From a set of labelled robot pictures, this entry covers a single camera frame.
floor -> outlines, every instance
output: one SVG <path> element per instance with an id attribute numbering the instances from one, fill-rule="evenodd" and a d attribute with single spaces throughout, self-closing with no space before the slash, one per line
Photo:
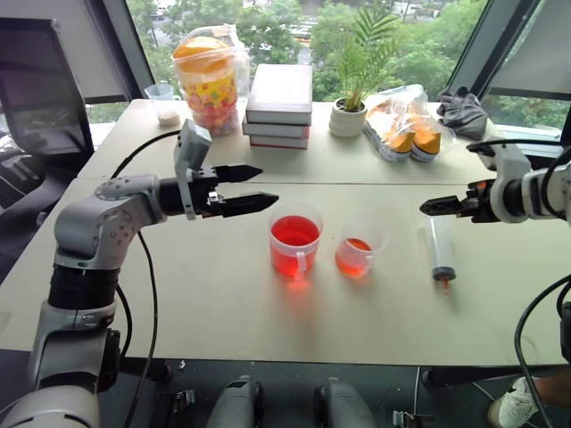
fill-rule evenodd
<path id="1" fill-rule="evenodd" d="M 28 391 L 25 382 L 28 356 L 25 352 L 0 351 L 0 409 Z M 167 392 L 192 388 L 195 404 L 175 415 L 169 427 L 202 428 L 223 387 L 239 375 L 248 374 L 264 386 L 266 428 L 315 427 L 313 389 L 329 376 L 352 384 L 373 410 L 381 428 L 393 426 L 394 410 L 411 412 L 413 409 L 416 367 L 188 360 L 181 370 L 179 363 L 180 360 L 169 361 L 173 377 L 168 384 L 146 384 L 132 426 L 162 427 L 152 425 L 155 399 L 159 395 L 166 397 Z M 479 384 L 498 397 L 510 382 L 513 378 Z M 135 376 L 122 374 L 113 388 L 100 395 L 102 427 L 122 426 L 136 383 Z M 418 385 L 418 413 L 434 415 L 438 428 L 486 427 L 485 412 L 489 403 L 490 400 L 472 384 L 432 391 L 422 382 Z M 569 411 L 549 407 L 548 413 L 554 427 L 571 426 Z M 543 426 L 537 416 L 532 422 Z"/>

syringe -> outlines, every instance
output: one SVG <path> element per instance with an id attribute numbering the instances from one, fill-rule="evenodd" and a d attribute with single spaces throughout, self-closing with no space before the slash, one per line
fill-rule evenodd
<path id="1" fill-rule="evenodd" d="M 449 221 L 445 217 L 430 217 L 426 219 L 432 260 L 432 278 L 442 282 L 446 294 L 450 292 L 450 281 L 456 278 L 448 233 Z"/>

white flower pot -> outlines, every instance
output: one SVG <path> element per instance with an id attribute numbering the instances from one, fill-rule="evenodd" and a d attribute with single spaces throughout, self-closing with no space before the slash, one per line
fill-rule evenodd
<path id="1" fill-rule="evenodd" d="M 343 98 L 339 98 L 333 103 L 329 118 L 329 132 L 334 136 L 343 137 L 359 135 L 365 124 L 367 109 L 363 105 L 363 110 L 353 113 L 342 110 L 340 106 L 343 107 Z"/>

white sneaker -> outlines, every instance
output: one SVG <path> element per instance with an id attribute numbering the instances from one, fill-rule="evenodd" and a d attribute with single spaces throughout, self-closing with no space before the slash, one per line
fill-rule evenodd
<path id="1" fill-rule="evenodd" d="M 517 379 L 503 397 L 496 399 L 488 410 L 488 422 L 493 428 L 519 428 L 537 412 L 525 377 Z"/>

orange lid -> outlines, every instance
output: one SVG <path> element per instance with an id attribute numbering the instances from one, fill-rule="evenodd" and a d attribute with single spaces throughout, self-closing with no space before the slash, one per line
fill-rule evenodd
<path id="1" fill-rule="evenodd" d="M 440 151 L 440 137 L 439 132 L 421 130 L 415 134 L 414 143 L 424 152 L 437 154 Z"/>
<path id="2" fill-rule="evenodd" d="M 408 153 L 412 149 L 414 134 L 407 132 L 404 134 L 394 135 L 387 133 L 385 136 L 389 140 L 389 147 L 398 153 Z"/>
<path id="3" fill-rule="evenodd" d="M 217 38 L 199 36 L 179 45 L 172 56 L 175 60 L 185 59 L 180 62 L 175 61 L 176 66 L 182 71 L 208 73 L 229 66 L 231 60 L 231 55 L 227 51 L 229 47 Z"/>

